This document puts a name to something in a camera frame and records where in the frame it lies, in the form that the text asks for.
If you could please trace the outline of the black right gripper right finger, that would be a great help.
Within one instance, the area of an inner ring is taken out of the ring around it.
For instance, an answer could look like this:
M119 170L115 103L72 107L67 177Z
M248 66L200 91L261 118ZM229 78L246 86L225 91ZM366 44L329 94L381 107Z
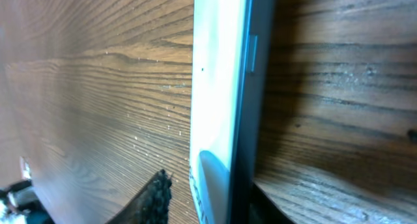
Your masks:
M255 183L250 191L249 224L295 224Z

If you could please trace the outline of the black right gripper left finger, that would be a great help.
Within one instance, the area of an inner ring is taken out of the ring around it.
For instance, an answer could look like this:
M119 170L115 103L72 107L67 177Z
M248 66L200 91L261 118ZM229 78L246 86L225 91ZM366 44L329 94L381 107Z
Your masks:
M171 178L159 170L107 224L168 224Z

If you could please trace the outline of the blue Galaxy smartphone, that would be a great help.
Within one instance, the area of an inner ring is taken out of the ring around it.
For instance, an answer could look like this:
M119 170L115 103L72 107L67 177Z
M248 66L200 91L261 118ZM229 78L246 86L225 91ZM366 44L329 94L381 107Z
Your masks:
M189 183L200 223L247 223L276 0L194 0Z

